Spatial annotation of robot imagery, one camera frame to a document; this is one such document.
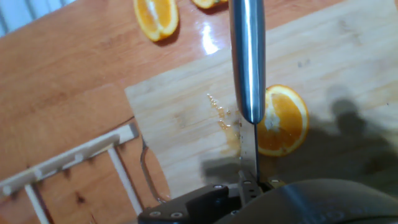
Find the black device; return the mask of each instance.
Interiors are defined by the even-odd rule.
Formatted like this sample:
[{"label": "black device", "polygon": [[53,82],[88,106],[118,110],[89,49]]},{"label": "black device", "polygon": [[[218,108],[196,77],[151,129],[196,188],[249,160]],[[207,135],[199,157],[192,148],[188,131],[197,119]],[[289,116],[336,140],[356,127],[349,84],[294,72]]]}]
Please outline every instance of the black device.
[{"label": "black device", "polygon": [[398,223],[398,200],[348,180],[305,180],[274,189],[248,172],[144,210],[139,224]]}]

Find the stainless steel knife handle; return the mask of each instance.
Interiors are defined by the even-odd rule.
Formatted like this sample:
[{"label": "stainless steel knife handle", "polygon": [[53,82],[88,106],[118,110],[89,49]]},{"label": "stainless steel knife handle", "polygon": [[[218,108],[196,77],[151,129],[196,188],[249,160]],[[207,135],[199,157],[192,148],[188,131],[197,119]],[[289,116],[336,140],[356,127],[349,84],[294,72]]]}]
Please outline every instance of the stainless steel knife handle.
[{"label": "stainless steel knife handle", "polygon": [[238,107],[252,124],[264,117],[266,24],[263,0],[229,0],[234,82]]}]

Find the bamboo cutting board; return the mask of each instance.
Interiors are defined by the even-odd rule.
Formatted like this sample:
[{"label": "bamboo cutting board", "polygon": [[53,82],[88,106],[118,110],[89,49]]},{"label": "bamboo cutting board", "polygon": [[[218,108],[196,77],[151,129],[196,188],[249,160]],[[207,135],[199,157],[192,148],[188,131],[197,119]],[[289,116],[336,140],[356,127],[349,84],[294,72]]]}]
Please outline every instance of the bamboo cutting board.
[{"label": "bamboo cutting board", "polygon": [[[398,14],[394,0],[349,0],[267,32],[267,86],[297,91],[306,142],[262,174],[286,182],[331,177],[398,192]],[[126,88],[172,198],[239,169],[230,50]]]}]

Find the wooden table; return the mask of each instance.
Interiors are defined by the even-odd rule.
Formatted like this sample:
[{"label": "wooden table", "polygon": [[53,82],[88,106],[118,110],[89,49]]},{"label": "wooden table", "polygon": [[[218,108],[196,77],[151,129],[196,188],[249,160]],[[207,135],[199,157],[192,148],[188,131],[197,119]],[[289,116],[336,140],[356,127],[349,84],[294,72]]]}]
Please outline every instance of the wooden table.
[{"label": "wooden table", "polygon": [[[267,29],[342,0],[265,0]],[[178,0],[180,25],[152,43],[132,0],[79,0],[0,39],[0,179],[133,120],[124,89],[228,48],[227,5],[202,11]],[[142,141],[119,149],[143,206],[154,206],[139,165]],[[161,196],[169,190],[146,157]],[[55,223],[119,223],[135,217],[106,155],[38,185]],[[0,202],[0,223],[38,223],[24,192]]]}]

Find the halved orange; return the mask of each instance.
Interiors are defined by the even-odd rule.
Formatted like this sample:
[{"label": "halved orange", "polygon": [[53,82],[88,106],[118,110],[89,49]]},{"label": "halved orange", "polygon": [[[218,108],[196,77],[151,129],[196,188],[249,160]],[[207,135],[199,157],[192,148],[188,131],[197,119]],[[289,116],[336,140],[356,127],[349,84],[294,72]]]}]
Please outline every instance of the halved orange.
[{"label": "halved orange", "polygon": [[134,0],[134,11],[139,26],[152,41],[172,35],[178,26],[175,0]]},{"label": "halved orange", "polygon": [[198,7],[202,9],[209,9],[228,0],[192,0]]},{"label": "halved orange", "polygon": [[257,125],[259,152],[286,156],[298,148],[308,133],[308,109],[294,90],[274,85],[266,90],[266,112]]}]

